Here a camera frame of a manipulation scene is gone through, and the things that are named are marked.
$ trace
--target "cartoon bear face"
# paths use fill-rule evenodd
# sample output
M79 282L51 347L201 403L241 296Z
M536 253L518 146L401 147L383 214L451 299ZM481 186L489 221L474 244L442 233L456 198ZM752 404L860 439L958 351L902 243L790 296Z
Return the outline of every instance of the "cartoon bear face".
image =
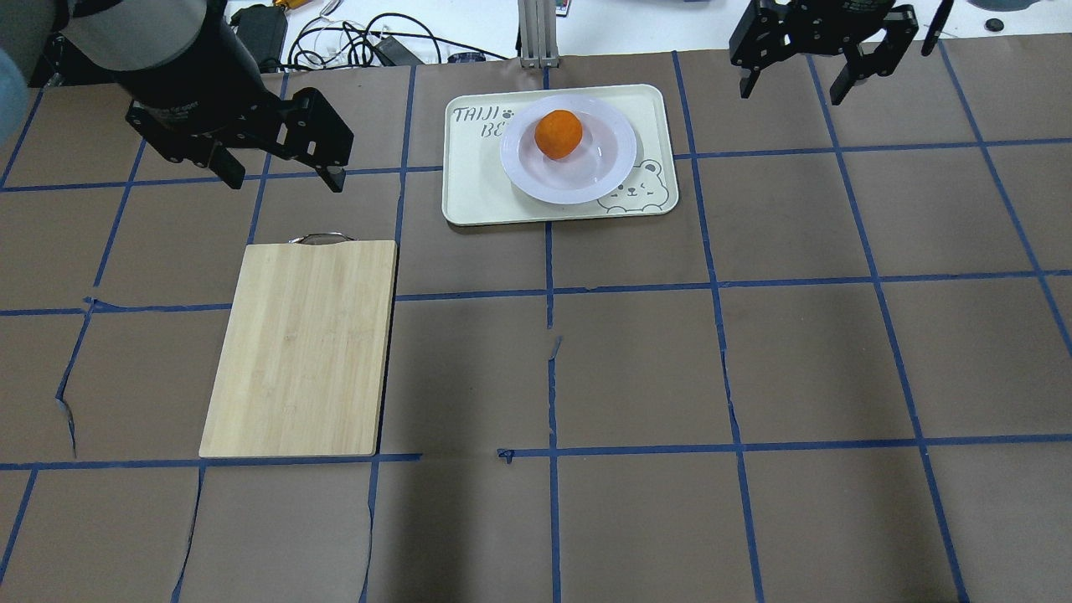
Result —
M662 165L654 159L645 159L632 167L617 188L599 197L598 203L607 214L644 214L662 209L669 198L670 191L662 181Z

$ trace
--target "cutting board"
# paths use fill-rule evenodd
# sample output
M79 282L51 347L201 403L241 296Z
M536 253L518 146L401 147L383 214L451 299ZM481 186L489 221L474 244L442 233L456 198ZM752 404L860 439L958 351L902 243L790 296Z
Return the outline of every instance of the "cutting board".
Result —
M203 457L376 451L394 241L245 248Z

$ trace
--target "orange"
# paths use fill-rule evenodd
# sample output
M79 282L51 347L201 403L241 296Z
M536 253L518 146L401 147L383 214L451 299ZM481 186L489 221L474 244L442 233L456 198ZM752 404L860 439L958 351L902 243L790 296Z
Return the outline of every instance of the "orange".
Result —
M555 109L536 124L536 146L551 159L562 159L581 144L581 120L571 112Z

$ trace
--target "grid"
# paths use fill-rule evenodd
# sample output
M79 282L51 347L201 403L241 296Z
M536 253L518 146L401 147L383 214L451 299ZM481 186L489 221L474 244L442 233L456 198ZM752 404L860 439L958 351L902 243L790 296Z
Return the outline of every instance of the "grid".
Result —
M554 251L554 231L555 227L551 222L547 222L544 229L545 238L545 274L546 274L546 286L545 289L515 289L515 290L480 290L480 291L463 291L463 292L444 292L444 293L412 293L412 294L400 294L396 297L396 303L410 303L410 302L430 302L430 300L442 300L442 299L475 299L475 298L491 298L491 297L545 297L547 306L547 328L551 329L554 326L554 303L556 296L569 296L569 295L613 295L619 293L640 293L640 292L665 292L665 291L709 291L711 294L712 311L714 314L714 321L716 326L716 335L719 348L719 361L720 366L712 367L712 370L719 371L723 377L723 382L725 384L725 395L728 402L726 412L729 417L729 425L731 430L732 441L730 443L698 443L693 445L687 444L666 444L666 445L625 445L625 446L576 446L576 447L561 447L557 441L557 430L559 422L556 417L556 363L559 345L562 343L562 338L560 337L555 343L554 351L551 353L547 362L547 384L548 384L548 445L547 447L539 448L500 448L497 454L501 458L505 460L506 464L510 464L515 458L547 458L549 464L549 491L550 491L550 542L551 542L551 568L552 568L552 594L553 600L559 602L563 600L562 592L562 572L561 572L561 534L560 534L560 509L559 509L559 459L562 457L584 457L584 456L619 456L619 455L672 455L672 454L732 454L735 458L736 474L740 488L740 499L741 506L743 511L743 525L745 529L745 541L747 543L747 554L748 561L751 570L751 580L754 587L755 599L759 602L766 600L764 595L763 588L763 571L761 567L761 559L763 551L759 549L757 545L756 536L756 519L753 516L753 504L751 497L749 494L749 481L748 471L745 464L745 458L747 453L755 452L778 452L778 451L814 451L814 450L862 450L862 448L915 448L919 453L919 457L923 467L923 471L926 479L927 488L930 496L930 501L933 504L933 512L937 519L939 530L941 532L941 540L944 547L944 553L949 563L949 572L951 573L953 584L956 589L956 597L959 601L969 601L970 584L966 584L964 576L961 572L961 565L957 557L957 551L953 538L950 533L950 528L946 519L946 512L942 504L941 488L938 480L936 479L935 471L930 464L929 450L938 446L966 446L966 445L994 445L994 444L1025 444L1025 443L1046 443L1046 442L1072 442L1072 433L1068 432L1054 432L1054 433L1041 433L1041 435L999 435L999 436L971 436L971 437L927 437L924 433L923 426L921 424L919 414L917 412L915 403L912 395L912 386L909 382L908 372L905 368L905 363L902 356L900 347L898 344L897 333L894 328L893 320L891 319L890 308L887 303L885 293L883 285L889 283L903 283L903 282L923 282L923 281L984 281L984 280L996 280L996 279L1033 279L1038 282L1041 289L1048 309L1053 318L1053 326L1057 329L1060 335L1061 340L1066 347L1069 355L1072 355L1072 338L1070 338L1069 328L1058 308L1057 299L1049 286L1048 279L1052 277L1068 277L1072 276L1072 267L1063 269L1049 269L1044 270L1042 265L1036 255L1034 250L1030 241L1028 240L1027 232L1024 229L1021 219L1017 216L1016 208L1014 207L1013 201L1006 190L1002 183L1001 176L998 173L995 162L991 157L989 149L996 147L1007 147L1007 146L1034 146L1034 145L1068 145L1072 144L1072 138L1067 137L1053 137L1053 138L1024 138L1024 139L1008 139L1008 141L985 141L981 133L981 130L976 122L971 106L969 105L967 95L961 86L957 78L957 74L953 68L953 63L950 60L949 54L946 49L943 43L939 43L938 48L941 54L941 60L948 70L950 80L956 90L958 100L963 106L963 111L970 123L972 133L974 135L974 142L967 143L935 143L935 144L920 144L920 145L872 145L872 146L846 146L843 147L838 143L838 134L834 126L834 121L831 117L830 108L827 106L825 98L822 92L822 86L820 78L815 65L815 62L807 59L808 69L813 83L815 85L815 91L819 98L820 106L822 108L823 118L825 121L827 129L829 131L831 145L829 147L814 147L814 148L789 148L789 149L774 149L774 150L755 150L755 151L721 151L721 152L698 152L697 144L694 134L693 117L689 111L689 97L687 94L687 86L685 77L683 76L683 70L681 67L681 61L678 53L672 53L672 60L674 67L674 77L676 79L682 108L684 111L684 124L687 134L688 152L675 155L676 160L687 161L691 165L693 174L693 188L696 194L697 209L699 212L699 227L701 239L703 244L704 260L706 264L708 280L699 282L684 282L684 283L649 283L649 284L628 284L628 285L600 285L594 288L584 286L556 286L554 283L554 262L553 262L553 251ZM287 87L288 78L284 76L282 80L282 93L285 93ZM405 193L406 193L406 179L410 173L420 173L420 172L438 172L442 171L442 166L410 166L410 142L411 142L411 129L413 122L413 111L414 111L414 92L417 83L417 69L411 68L408 74L408 90L406 97L406 111L405 111L405 124L403 134L403 146L402 146L402 158L401 164L398 167L388 168L366 168L366 170L348 170L348 174L353 175L371 175L371 174L397 174L399 177L399 202L397 206L397 216L394 222L394 240L400 244L401 249L404 253L405 246L402 241L403 233L403 217L405 207ZM550 88L550 74L547 70L544 72L542 86L545 89ZM181 178L181 179L167 179L167 180L137 180L136 174L138 166L142 162L145 152L145 142L143 141L138 147L137 155L135 157L134 163L130 170L130 174L125 181L110 181L110 182L87 182L87 183L72 183L72 185L55 185L55 186L24 186L24 187L6 187L5 182L9 175L12 172L12 167L15 164L18 152L23 143L27 136L27 132L33 122L34 116L41 104L43 94L39 92L33 105L30 109L29 117L27 118L26 124L18 136L15 144L12 157L9 160L2 178L0 178L0 192L27 192L27 191L62 191L62 190L75 190L75 189L94 189L94 188L115 188L122 189L122 197L119 202L118 210L115 216L115 220L111 224L110 232L108 234L107 244L104 249L104 253L101 258L99 268L93 281L93 286L96 288L101 284L102 279L105 275L109 254L113 249L113 244L116 238L116 234L119 230L120 223L123 219L124 209L126 207L128 200L130 198L132 190L139 187L163 187L168 185L185 185L185 183L196 183L196 182L209 182L214 179L211 177L204 178ZM846 164L845 156L848 153L859 153L859 152L873 152L873 151L900 151L900 150L926 150L926 149L948 149L948 148L978 148L982 155L989 174L993 178L993 185L997 189L1003 206L1008 212L1008 218L1015 227L1016 235L1024 248L1031 269L1030 270L1015 270L1015 271L998 271L998 273L968 273L968 274L920 274L920 275L897 275L897 276L883 276L879 273L876 265L874 254L868 241L867 232L864 225L864 220L861 215L860 207L857 203L857 197L853 192L853 185L850 178L849 170ZM712 252L711 237L708 232L708 219L706 219L706 208L704 204L703 185L701 182L701 171L699 161L702 159L719 159L719 158L733 158L733 157L768 157L768 156L789 156L789 155L816 155L824 153L832 155L837 162L837 166L842 176L842 180L845 187L846 194L848 196L848 202L851 208L852 218L855 223L855 227L859 234L860 242L863 247L863 252L867 264L867 276L852 276L852 277L828 277L828 278L789 278L789 279L765 279L765 280L720 280L717 276L716 270L716 259ZM278 178L315 178L314 173L297 173L297 174L272 174L270 173L271 158L266 157L263 163L262 171L258 175L247 176L247 180L257 182L256 201L253 210L253 217L250 223L249 236L247 239L248 244L252 244L254 240L254 235L257 230L258 218L260 215L260 208L264 202L264 194L266 185L271 179ZM869 284L874 294L877 298L878 306L881 312L882 323L888 337L888 342L890 350L892 352L894 363L896 365L897 378L903 391L905 400L905 410L911 423L911 428L913 432L912 438L899 438L899 439L862 439L862 440L831 440L831 441L799 441L799 442L744 442L741 436L741 428L738 423L736 413L734 411L734 397L733 388L730 379L730 371L727 369L727 336L726 327L724 323L723 315L723 302L721 294L726 290L732 289L749 289L749 288L771 288L771 286L810 286L810 285L831 285L831 284ZM101 299L93 297L86 298L85 307L70 307L70 308L27 308L27 309L5 309L0 310L0 317L18 317L18 315L53 315L53 314L70 314L70 315L80 315L83 317L83 325L78 334L78 338L74 344L71 353L70 361L64 371L63 379L57 388L57 399L62 403L64 388L66 386L68 378L71 374L73 367L77 361L78 352L81 348L86 333L90 326L91 320L94 315L100 314L116 314L116 313L133 313L133 312L198 312L198 311L211 311L211 310L226 310L229 309L229 304L200 304L200 305L183 305L183 306L117 306L111 305ZM76 420L72 418L70 422L72 446L76 450ZM196 509L199 504L200 499L200 488L204 484L205 472L207 468L210 467L234 467L234 466L270 466L270 465L328 465L328 464L352 464L352 462L367 462L371 466L371 477L369 483L369 496L368 505L370 511L370 516L375 525L375 514L376 514L376 499L377 499L377 483L379 479L381 464L383 462L419 462L421 459L420 453L405 453L405 454L385 454L381 453L372 457L337 457L337 458L285 458L285 459L138 459L138 460L71 460L71 461L42 461L42 462L13 462L13 464L0 464L0 471L29 471L27 483L20 499L17 514L15 516L15 521L10 536L6 541L6 546L4 548L4 554L2 561L0 561L0 583L3 580L3 576L8 570L9 562L15 550L17 539L19 534L19 529L23 519L26 515L28 506L31 504L31 495L34 489L34 485L38 481L38 476L42 471L55 471L55 470L75 470L75 469L136 469L136 468L197 468L198 469L198 492L197 500L195 503L195 518ZM191 539L193 538L193 527L191 528ZM370 549L370 557L374 555L374 551ZM182 587L182 574L180 574L179 580L175 586L175 590L172 594L173 601L178 601L181 594ZM368 599L368 580L369 576L366 575L364 586L362 588L360 601L366 601Z

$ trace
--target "white plate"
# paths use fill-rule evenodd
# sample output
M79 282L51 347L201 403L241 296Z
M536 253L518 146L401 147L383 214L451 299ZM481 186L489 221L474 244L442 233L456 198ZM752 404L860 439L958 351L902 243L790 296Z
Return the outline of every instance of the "white plate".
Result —
M581 120L581 144L553 160L536 146L536 124L566 109ZM519 189L548 203L576 205L599 198L621 185L637 160L637 135L622 112L592 97L555 94L513 117L500 147L503 170Z

